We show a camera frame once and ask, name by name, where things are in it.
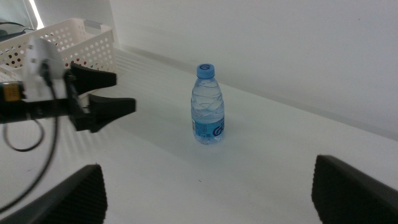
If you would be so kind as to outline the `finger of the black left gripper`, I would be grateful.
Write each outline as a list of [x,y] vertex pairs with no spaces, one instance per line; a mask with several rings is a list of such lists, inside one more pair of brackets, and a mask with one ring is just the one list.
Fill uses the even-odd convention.
[[107,98],[88,95],[88,112],[76,116],[76,130],[97,133],[113,121],[136,111],[134,98]]
[[74,76],[72,85],[79,95],[117,85],[117,75],[113,72],[94,70],[76,63],[71,64],[70,71]]

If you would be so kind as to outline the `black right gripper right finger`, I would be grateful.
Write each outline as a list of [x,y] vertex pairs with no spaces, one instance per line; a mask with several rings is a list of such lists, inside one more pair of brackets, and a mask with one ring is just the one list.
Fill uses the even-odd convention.
[[317,156],[311,198],[322,223],[397,224],[397,190],[333,156]]

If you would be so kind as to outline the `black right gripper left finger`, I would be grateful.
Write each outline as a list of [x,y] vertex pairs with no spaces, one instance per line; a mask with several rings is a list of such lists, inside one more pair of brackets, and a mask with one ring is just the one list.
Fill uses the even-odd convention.
[[102,168],[87,165],[1,220],[1,224],[102,224],[108,202]]

